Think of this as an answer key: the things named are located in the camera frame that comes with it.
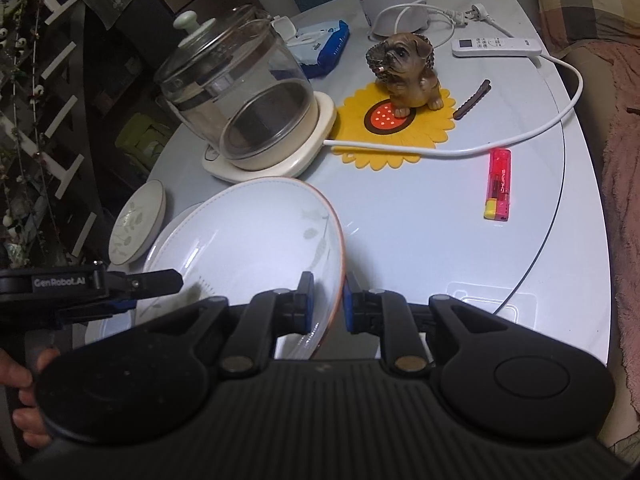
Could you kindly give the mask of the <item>person left hand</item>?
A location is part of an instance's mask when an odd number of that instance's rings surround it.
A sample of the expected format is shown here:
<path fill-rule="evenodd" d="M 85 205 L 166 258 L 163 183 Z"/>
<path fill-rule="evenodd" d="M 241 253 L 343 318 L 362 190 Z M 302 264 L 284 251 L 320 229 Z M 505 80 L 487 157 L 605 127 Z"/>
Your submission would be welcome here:
<path fill-rule="evenodd" d="M 34 395 L 34 374 L 18 364 L 8 352 L 0 350 L 1 385 L 17 388 L 22 406 L 12 413 L 12 419 L 21 431 L 24 442 L 31 448 L 46 448 L 52 438 L 44 426 Z"/>

